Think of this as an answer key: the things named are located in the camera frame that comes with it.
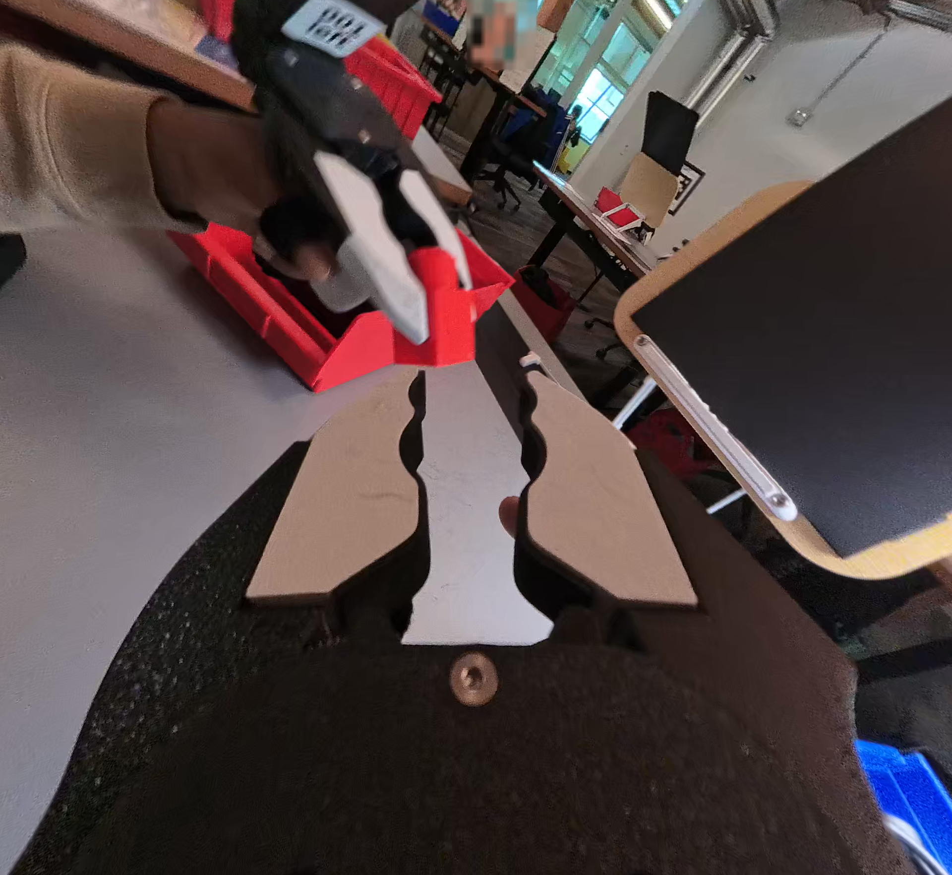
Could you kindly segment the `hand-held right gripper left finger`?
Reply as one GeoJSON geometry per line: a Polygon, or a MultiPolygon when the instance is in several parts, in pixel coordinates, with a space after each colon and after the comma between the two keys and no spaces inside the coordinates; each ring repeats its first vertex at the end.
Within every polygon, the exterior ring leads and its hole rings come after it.
{"type": "Polygon", "coordinates": [[[331,604],[410,554],[408,600],[429,572],[422,464],[425,377],[399,368],[313,435],[245,598],[257,606],[331,604]]]}

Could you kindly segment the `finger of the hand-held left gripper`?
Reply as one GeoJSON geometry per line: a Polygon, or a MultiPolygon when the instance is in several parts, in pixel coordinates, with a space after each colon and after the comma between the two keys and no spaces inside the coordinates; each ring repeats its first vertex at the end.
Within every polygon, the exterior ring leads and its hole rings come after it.
{"type": "Polygon", "coordinates": [[[387,226],[404,249],[444,250],[455,264],[460,287],[472,290],[470,265],[460,235],[422,172],[395,168],[374,183],[387,226]]]}
{"type": "Polygon", "coordinates": [[[374,181],[337,154],[318,150],[313,161],[343,217],[345,238],[337,252],[342,273],[387,315],[398,333],[422,345],[429,337],[426,293],[387,224],[374,181]]]}

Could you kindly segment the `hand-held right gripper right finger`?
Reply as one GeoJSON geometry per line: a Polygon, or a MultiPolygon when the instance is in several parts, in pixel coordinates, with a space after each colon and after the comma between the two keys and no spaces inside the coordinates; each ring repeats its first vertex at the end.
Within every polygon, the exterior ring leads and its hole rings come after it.
{"type": "Polygon", "coordinates": [[[696,609],[699,599],[634,445],[583,399],[526,371],[514,578],[543,615],[696,609]]]}

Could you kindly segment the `red plastic bin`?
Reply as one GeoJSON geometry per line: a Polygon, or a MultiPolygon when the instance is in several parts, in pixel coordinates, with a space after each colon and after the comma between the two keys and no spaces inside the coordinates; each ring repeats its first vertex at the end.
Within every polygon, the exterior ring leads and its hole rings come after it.
{"type": "MultiPolygon", "coordinates": [[[[470,265],[477,321],[514,280],[477,245],[459,233],[470,265]]],[[[244,233],[211,225],[201,234],[168,233],[210,286],[303,381],[318,393],[363,375],[396,366],[393,333],[378,310],[357,314],[340,336],[331,333],[277,278],[254,261],[244,233]]]]}

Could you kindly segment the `blue plastic bin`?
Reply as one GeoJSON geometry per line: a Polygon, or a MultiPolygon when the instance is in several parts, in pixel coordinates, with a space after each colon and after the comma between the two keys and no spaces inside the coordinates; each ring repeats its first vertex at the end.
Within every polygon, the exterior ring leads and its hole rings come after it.
{"type": "Polygon", "coordinates": [[[918,873],[951,872],[951,799],[920,752],[858,740],[855,749],[885,819],[918,873]]]}

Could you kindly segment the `person's left forearm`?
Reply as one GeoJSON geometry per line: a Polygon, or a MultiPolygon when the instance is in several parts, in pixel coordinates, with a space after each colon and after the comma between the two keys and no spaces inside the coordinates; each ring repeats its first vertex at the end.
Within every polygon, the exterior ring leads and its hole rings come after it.
{"type": "Polygon", "coordinates": [[[75,224],[205,229],[206,219],[156,192],[149,114],[158,106],[185,104],[3,40],[2,234],[75,224]]]}

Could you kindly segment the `person's left hand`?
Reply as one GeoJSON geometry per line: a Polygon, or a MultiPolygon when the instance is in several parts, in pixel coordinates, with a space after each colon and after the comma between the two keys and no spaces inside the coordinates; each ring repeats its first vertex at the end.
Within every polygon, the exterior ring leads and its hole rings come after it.
{"type": "Polygon", "coordinates": [[[262,215],[284,198],[284,189],[259,118],[162,99],[149,108],[147,128],[154,191],[170,215],[243,232],[264,260],[293,279],[331,276],[336,262],[325,244],[304,241],[288,260],[261,232],[262,215]]]}

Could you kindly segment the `large red ribbed crate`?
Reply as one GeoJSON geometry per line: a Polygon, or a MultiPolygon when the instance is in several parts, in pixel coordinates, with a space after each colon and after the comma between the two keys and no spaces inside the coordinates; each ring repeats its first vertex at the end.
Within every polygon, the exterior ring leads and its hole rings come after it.
{"type": "MultiPolygon", "coordinates": [[[[233,72],[239,70],[231,48],[235,2],[198,0],[207,32],[196,47],[197,53],[233,72]]],[[[382,28],[347,55],[344,65],[370,87],[400,131],[411,140],[417,135],[426,110],[440,101],[433,84],[387,42],[382,28]]]]}

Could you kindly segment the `black office chair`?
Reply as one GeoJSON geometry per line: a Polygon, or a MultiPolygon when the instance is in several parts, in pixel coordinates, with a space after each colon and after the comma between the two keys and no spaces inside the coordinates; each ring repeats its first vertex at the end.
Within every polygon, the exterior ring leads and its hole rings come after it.
{"type": "Polygon", "coordinates": [[[507,178],[509,174],[523,180],[528,191],[539,184],[533,160],[520,154],[517,148],[506,143],[500,136],[494,136],[482,156],[477,172],[472,178],[472,184],[488,182],[498,195],[497,209],[499,211],[506,209],[508,199],[513,200],[515,211],[522,206],[520,195],[507,178]]]}

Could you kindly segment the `red storage box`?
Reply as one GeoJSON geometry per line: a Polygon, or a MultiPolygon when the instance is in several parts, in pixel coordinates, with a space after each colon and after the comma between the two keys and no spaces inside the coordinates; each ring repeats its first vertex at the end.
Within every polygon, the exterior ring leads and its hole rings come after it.
{"type": "Polygon", "coordinates": [[[674,407],[654,410],[625,435],[637,449],[647,449],[678,479],[688,481],[720,462],[674,407]]]}

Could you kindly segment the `red fabric bin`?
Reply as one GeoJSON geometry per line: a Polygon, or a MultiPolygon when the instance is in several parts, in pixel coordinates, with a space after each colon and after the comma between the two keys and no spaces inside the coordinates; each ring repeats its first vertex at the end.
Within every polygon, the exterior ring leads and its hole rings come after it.
{"type": "Polygon", "coordinates": [[[555,344],[576,309],[577,301],[541,266],[527,264],[516,272],[510,291],[549,344],[555,344]]]}

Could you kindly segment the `wooden desk with black legs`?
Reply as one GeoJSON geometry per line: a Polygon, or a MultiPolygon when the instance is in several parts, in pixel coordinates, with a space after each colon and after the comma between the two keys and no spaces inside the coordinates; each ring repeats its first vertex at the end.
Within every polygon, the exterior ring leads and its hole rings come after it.
{"type": "Polygon", "coordinates": [[[532,164],[543,188],[540,204],[552,226],[531,255],[529,264],[543,266],[564,239],[571,240],[620,293],[658,265],[655,254],[628,239],[565,179],[540,163],[532,164]]]}

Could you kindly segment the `black wooden board on stand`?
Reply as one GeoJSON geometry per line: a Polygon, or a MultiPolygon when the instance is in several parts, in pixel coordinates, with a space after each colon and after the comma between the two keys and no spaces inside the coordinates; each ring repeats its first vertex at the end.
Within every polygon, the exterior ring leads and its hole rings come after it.
{"type": "Polygon", "coordinates": [[[679,194],[699,114],[660,91],[649,93],[641,151],[615,187],[603,187],[596,208],[611,226],[645,245],[679,194]]]}

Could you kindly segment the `framed marker poster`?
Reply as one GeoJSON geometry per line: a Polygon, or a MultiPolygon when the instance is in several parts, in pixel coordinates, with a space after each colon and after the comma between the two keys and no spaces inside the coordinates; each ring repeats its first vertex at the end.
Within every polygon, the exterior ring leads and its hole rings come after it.
{"type": "Polygon", "coordinates": [[[668,214],[675,216],[706,177],[706,172],[685,160],[678,174],[678,188],[671,202],[668,214]]]}

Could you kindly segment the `black board on white stand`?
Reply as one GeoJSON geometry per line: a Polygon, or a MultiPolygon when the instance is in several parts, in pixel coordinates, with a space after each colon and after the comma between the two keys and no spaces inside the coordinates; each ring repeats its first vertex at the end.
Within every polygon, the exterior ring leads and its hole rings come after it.
{"type": "Polygon", "coordinates": [[[804,559],[951,554],[951,103],[759,191],[619,299],[620,340],[804,559]]]}

